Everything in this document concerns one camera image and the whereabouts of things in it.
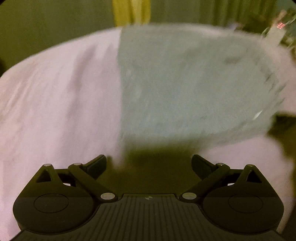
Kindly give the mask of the grey sweatpants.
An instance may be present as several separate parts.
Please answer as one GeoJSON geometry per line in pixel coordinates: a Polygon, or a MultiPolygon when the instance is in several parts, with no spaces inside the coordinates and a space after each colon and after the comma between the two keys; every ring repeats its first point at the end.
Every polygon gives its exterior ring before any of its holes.
{"type": "Polygon", "coordinates": [[[200,148],[266,132],[285,86],[260,42],[200,26],[123,29],[118,63],[126,148],[200,148]]]}

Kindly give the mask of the pink bed blanket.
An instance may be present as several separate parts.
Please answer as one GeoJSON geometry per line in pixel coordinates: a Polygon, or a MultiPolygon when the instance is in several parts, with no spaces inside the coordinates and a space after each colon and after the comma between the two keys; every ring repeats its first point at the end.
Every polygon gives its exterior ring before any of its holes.
{"type": "Polygon", "coordinates": [[[285,86],[266,132],[200,148],[132,151],[121,137],[118,50],[125,28],[49,48],[1,77],[1,240],[283,240],[295,209],[295,64],[288,49],[260,35],[226,30],[259,37],[285,86]],[[19,228],[14,202],[41,166],[66,169],[99,155],[106,156],[107,166],[97,180],[117,201],[100,204],[70,232],[42,235],[19,228]],[[283,202],[277,229],[227,232],[210,223],[197,204],[181,201],[201,180],[192,170],[194,155],[232,169],[255,165],[283,202]]]}

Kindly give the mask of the grey-green curtain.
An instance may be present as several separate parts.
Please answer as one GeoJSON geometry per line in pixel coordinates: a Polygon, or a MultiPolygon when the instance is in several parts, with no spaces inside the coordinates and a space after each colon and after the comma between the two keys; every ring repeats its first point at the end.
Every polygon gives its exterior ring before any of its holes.
{"type": "MultiPolygon", "coordinates": [[[[151,1],[150,23],[269,21],[275,1],[151,1]]],[[[9,69],[62,42],[116,27],[112,1],[1,1],[1,65],[9,69]]]]}

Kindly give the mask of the yellow curtain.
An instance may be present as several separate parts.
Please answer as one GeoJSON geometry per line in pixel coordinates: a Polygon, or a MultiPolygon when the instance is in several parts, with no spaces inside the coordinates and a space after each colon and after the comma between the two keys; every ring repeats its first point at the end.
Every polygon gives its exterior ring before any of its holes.
{"type": "Polygon", "coordinates": [[[147,25],[151,21],[151,1],[112,0],[112,12],[116,27],[147,25]]]}

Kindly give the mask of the white drawstring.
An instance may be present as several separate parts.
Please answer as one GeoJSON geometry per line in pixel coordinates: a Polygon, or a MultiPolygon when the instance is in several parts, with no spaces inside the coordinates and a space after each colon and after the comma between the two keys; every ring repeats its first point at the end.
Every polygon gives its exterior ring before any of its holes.
{"type": "Polygon", "coordinates": [[[262,113],[262,111],[259,111],[258,113],[256,113],[252,120],[257,119],[260,116],[261,113],[262,113]]]}

